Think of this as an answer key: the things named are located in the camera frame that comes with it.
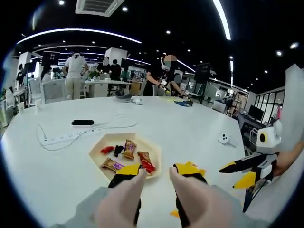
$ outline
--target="ceiling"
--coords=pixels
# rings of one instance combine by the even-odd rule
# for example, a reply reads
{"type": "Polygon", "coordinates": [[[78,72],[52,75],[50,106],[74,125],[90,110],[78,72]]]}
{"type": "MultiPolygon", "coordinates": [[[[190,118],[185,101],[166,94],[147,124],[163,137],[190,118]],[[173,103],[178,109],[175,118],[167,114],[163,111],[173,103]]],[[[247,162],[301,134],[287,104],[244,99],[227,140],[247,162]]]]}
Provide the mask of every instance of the ceiling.
{"type": "MultiPolygon", "coordinates": [[[[75,14],[76,2],[65,0],[65,4],[60,6],[57,0],[48,1],[36,11],[34,26],[32,22],[29,23],[22,33],[30,36],[60,28],[96,29],[142,43],[101,33],[67,31],[26,40],[17,45],[16,55],[65,45],[122,46],[131,54],[130,58],[147,63],[157,61],[163,52],[176,55],[192,69],[200,61],[210,62],[217,72],[216,78],[228,83],[231,77],[229,56],[233,56],[233,84],[255,93],[284,86],[285,70],[293,63],[304,67],[302,7],[297,0],[220,0],[231,40],[226,40],[212,0],[126,0],[110,17],[75,14]],[[123,12],[122,6],[126,6],[128,11],[123,12]],[[299,42],[299,48],[290,49],[293,42],[299,42]],[[277,50],[282,51],[281,57],[276,55],[277,50]]],[[[98,47],[82,47],[80,51],[104,54],[106,49],[98,47]]],[[[71,48],[48,50],[69,52],[71,48]]],[[[85,57],[95,59],[96,55],[88,54],[85,57]]],[[[181,64],[179,67],[183,71],[190,71],[181,64]]]]}

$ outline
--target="white power strip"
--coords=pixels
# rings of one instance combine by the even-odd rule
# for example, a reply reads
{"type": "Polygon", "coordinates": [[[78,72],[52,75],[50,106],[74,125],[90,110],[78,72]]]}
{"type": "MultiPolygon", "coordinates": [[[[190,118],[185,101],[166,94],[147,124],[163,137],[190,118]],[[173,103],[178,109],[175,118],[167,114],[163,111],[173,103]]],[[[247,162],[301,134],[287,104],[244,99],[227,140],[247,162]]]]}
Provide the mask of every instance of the white power strip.
{"type": "Polygon", "coordinates": [[[55,137],[50,137],[50,138],[41,138],[40,142],[42,145],[47,146],[47,145],[53,145],[57,143],[63,143],[67,141],[72,141],[75,140],[77,137],[84,137],[84,136],[89,136],[93,135],[96,132],[98,132],[99,129],[91,129],[91,130],[86,130],[86,131],[79,131],[79,132],[73,132],[69,134],[64,134],[61,136],[55,136],[55,137]]]}

